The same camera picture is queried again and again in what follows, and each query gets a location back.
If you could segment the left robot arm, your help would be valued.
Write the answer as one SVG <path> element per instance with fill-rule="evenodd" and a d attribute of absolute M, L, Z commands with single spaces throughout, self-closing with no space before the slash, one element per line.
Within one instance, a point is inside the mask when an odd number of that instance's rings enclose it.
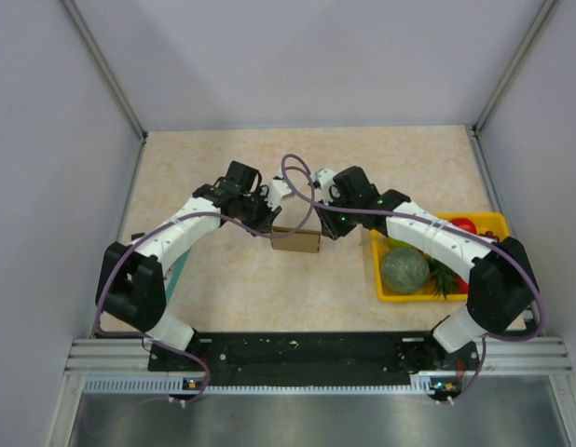
<path fill-rule="evenodd" d="M 226 222 L 236 222 L 267 235 L 291 195 L 287 182 L 233 161 L 213 184 L 197 188 L 186 203 L 157 229 L 104 253 L 96 296 L 99 317 L 105 312 L 135 331 L 169 346 L 169 358 L 181 369 L 195 367 L 201 356 L 192 341 L 196 331 L 168 309 L 165 275 L 202 237 Z"/>

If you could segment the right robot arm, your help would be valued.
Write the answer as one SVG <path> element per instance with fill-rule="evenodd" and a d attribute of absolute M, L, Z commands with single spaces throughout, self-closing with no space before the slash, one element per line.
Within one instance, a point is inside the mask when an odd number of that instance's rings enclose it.
<path fill-rule="evenodd" d="M 325 236 L 338 239 L 360 225 L 421 250 L 467 282 L 466 305 L 421 343 L 419 350 L 433 367 L 448 367 L 480 336 L 503 335 L 539 300 L 527 253 L 517 239 L 480 237 L 437 218 L 399 191 L 379 193 L 357 166 L 339 173 L 320 169 L 313 184 L 322 193 L 316 211 Z"/>

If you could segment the brown cardboard box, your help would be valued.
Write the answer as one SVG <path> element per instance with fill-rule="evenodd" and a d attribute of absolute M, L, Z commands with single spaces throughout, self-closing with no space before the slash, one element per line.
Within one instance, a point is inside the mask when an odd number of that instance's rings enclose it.
<path fill-rule="evenodd" d="M 316 230 L 299 229 L 293 231 L 293 228 L 278 227 L 272 228 L 273 238 L 270 244 L 276 251 L 292 251 L 302 253 L 318 253 L 321 246 L 322 233 Z"/>

